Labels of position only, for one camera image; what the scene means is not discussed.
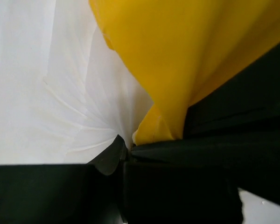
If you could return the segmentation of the white pillow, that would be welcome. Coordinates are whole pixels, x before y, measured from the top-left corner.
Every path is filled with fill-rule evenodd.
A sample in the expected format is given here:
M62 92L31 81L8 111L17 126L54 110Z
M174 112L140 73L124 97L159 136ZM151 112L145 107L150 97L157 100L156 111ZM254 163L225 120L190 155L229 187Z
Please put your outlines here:
M127 147L153 102L86 0L0 0L0 165L86 163Z

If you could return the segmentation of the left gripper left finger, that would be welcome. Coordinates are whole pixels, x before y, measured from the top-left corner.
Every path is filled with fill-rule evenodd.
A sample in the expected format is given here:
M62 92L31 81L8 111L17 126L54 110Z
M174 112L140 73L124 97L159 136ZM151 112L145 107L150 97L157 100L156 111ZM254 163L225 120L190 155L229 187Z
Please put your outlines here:
M121 224L112 174L126 149L114 141L86 164L0 165L0 224Z

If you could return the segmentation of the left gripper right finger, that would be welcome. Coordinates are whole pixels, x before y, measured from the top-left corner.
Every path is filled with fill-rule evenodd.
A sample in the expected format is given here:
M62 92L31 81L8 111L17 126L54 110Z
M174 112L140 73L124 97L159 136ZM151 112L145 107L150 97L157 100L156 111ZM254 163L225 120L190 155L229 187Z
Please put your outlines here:
M129 224L241 224L242 207L222 168L132 158L122 164L122 212Z

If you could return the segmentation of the yellow pikachu pillowcase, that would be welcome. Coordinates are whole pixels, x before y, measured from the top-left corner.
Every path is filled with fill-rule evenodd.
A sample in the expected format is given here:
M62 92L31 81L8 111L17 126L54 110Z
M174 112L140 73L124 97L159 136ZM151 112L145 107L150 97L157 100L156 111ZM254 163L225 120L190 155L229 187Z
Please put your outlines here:
M135 145L182 138L188 108L280 43L280 0L91 0L153 101Z

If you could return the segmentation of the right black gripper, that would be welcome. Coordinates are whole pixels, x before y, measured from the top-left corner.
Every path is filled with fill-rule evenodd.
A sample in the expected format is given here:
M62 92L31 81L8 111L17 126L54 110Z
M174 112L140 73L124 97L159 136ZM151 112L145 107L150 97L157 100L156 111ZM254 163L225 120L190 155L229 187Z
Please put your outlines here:
M182 161L280 204L280 43L188 109Z

